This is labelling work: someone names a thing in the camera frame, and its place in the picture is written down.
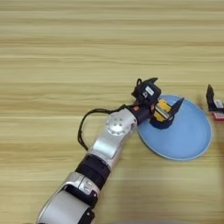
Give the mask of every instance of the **wire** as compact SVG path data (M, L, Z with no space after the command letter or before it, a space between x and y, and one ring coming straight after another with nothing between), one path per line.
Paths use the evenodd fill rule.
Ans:
M92 109L90 111L88 111L84 116L83 118L81 119L81 122L80 122L80 127L79 127L79 130L78 130L78 142L79 144L86 150L88 151L88 147L87 145L85 144L85 142L83 141L83 138L82 138L82 126L83 126L83 123L85 122L86 118L91 115L91 114L94 114L94 113L103 113L103 114L112 114L114 112L117 112L121 109L124 109L126 106L125 105L122 105L120 108L118 109L115 109L115 110L108 110L108 109L105 109L105 108L95 108L95 109Z

